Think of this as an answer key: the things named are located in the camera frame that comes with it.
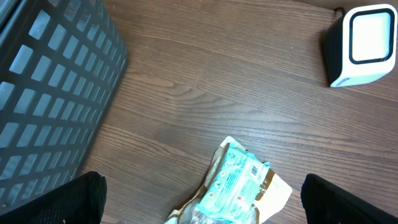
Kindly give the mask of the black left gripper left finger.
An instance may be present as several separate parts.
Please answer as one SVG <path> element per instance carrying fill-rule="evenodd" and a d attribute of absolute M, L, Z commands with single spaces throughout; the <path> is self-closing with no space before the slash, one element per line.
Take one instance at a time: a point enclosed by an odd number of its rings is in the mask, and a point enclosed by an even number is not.
<path fill-rule="evenodd" d="M 106 179 L 90 171 L 1 215 L 1 224 L 99 224 L 106 203 Z"/>

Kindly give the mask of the teal snack packet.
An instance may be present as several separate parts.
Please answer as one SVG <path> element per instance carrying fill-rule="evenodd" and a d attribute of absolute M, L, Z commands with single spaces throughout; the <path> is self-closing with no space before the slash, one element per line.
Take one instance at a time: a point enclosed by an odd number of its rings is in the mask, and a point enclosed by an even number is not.
<path fill-rule="evenodd" d="M 226 223 L 255 221 L 254 201 L 270 169 L 251 152 L 228 144 L 198 209 L 208 218 Z"/>

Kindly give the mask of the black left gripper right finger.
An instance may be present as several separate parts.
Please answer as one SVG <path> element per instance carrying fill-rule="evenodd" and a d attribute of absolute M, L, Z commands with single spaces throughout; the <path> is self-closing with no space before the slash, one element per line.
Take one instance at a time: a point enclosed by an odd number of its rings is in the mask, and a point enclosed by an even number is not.
<path fill-rule="evenodd" d="M 307 174 L 300 197 L 308 224 L 397 224 L 397 217 L 316 174 Z"/>

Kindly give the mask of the brown cookie bag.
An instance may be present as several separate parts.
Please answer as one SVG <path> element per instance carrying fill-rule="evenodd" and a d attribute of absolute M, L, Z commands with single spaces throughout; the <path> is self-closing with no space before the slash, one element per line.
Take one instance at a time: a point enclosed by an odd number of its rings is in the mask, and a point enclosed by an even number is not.
<path fill-rule="evenodd" d="M 215 151 L 208 172 L 206 173 L 204 182 L 197 190 L 192 199 L 182 206 L 179 210 L 174 210 L 166 220 L 166 224 L 183 224 L 183 223 L 226 223 L 222 221 L 216 221 L 208 218 L 198 209 L 202 197 L 207 192 L 212 178 L 215 177 L 215 172 L 220 166 L 220 162 L 226 150 L 228 144 L 233 144 L 238 148 L 249 152 L 244 146 L 237 142 L 231 136 L 226 137 L 220 144 L 218 149 Z M 264 223 L 268 218 L 281 211 L 287 203 L 292 188 L 282 180 L 270 167 L 263 184 L 260 186 L 260 192 L 258 193 L 254 201 L 255 209 L 255 221 L 252 223 Z"/>

